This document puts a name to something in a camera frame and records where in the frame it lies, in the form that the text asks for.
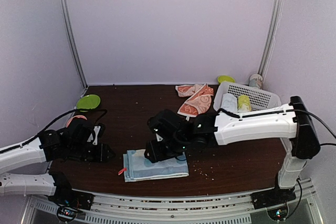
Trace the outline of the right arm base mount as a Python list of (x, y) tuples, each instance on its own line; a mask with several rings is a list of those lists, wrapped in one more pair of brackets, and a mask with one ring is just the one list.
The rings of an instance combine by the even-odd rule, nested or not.
[(296, 199), (295, 187), (281, 189), (278, 183), (274, 188), (252, 193), (250, 195), (254, 209), (266, 209), (273, 221), (285, 221), (290, 217), (288, 202)]

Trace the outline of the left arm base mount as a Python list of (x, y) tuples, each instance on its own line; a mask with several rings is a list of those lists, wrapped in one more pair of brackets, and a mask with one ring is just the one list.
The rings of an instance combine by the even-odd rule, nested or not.
[(93, 204), (94, 195), (74, 190), (62, 172), (48, 174), (53, 179), (55, 192), (47, 196), (48, 200), (58, 206), (56, 217), (63, 223), (69, 223), (76, 219), (82, 210), (90, 210)]

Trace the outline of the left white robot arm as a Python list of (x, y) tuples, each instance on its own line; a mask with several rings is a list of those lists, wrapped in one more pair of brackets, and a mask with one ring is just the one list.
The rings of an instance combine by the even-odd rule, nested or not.
[(115, 157), (108, 144), (101, 143), (105, 126), (84, 118), (73, 118), (59, 130), (42, 130), (36, 136), (1, 148), (1, 195), (45, 195), (71, 205), (76, 195), (62, 172), (39, 175), (12, 174), (15, 169), (56, 159), (107, 163)]

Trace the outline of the blue polka dot towel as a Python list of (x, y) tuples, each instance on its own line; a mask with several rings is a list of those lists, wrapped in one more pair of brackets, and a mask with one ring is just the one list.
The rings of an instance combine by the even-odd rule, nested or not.
[(124, 181), (140, 182), (187, 177), (189, 175), (185, 153), (177, 158), (171, 158), (157, 163), (151, 163), (145, 158), (145, 150), (128, 150), (123, 154), (123, 168), (118, 175), (124, 176)]

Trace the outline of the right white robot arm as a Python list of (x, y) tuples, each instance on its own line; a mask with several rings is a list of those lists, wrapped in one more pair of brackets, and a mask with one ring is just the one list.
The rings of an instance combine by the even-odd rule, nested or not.
[(308, 160), (320, 152), (320, 143), (302, 99), (272, 109), (233, 113), (219, 109), (202, 113), (190, 121), (171, 110), (148, 120), (149, 129), (159, 138), (147, 142), (144, 157), (151, 163), (177, 158), (189, 147), (222, 146), (264, 138), (287, 138), (291, 148), (277, 174), (276, 187), (269, 192), (272, 203), (289, 196)]

